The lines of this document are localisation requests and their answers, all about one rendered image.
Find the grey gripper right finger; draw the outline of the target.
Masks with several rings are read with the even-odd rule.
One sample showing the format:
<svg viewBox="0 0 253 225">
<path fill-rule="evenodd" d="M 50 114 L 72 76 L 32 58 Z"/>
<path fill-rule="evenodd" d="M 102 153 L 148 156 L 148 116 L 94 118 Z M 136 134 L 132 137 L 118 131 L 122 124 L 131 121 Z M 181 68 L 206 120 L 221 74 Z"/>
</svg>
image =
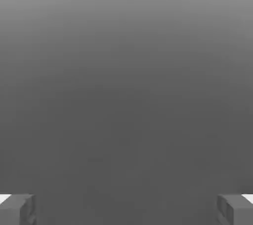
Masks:
<svg viewBox="0 0 253 225">
<path fill-rule="evenodd" d="M 253 194 L 219 194 L 216 225 L 253 225 Z"/>
</svg>

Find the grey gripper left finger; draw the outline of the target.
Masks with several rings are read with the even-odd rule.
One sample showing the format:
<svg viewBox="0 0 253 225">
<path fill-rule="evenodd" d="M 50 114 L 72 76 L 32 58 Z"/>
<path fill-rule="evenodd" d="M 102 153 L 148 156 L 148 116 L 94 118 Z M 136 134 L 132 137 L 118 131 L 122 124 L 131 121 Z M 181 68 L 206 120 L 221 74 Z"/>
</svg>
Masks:
<svg viewBox="0 0 253 225">
<path fill-rule="evenodd" d="M 36 195 L 0 193 L 0 225 L 37 225 Z"/>
</svg>

